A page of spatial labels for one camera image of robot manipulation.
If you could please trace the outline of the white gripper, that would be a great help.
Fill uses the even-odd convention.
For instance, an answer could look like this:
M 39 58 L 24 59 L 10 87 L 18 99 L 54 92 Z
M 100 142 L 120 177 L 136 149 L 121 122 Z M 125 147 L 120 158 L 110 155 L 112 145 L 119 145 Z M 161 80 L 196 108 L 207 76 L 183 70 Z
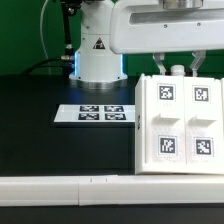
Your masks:
M 205 50 L 224 49 L 224 0 L 199 0 L 200 7 L 167 9 L 165 0 L 118 0 L 111 14 L 110 48 L 117 54 L 154 53 L 166 74 L 164 53 L 191 52 L 198 69 Z

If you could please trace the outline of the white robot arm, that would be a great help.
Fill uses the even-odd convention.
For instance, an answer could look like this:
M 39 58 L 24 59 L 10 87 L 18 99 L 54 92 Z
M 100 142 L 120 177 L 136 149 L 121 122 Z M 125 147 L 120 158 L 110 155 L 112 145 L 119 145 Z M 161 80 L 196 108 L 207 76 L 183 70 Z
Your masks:
M 208 50 L 224 49 L 224 0 L 84 0 L 81 11 L 70 79 L 88 88 L 126 80 L 124 54 L 151 53 L 164 73 L 167 53 L 190 52 L 196 72 Z

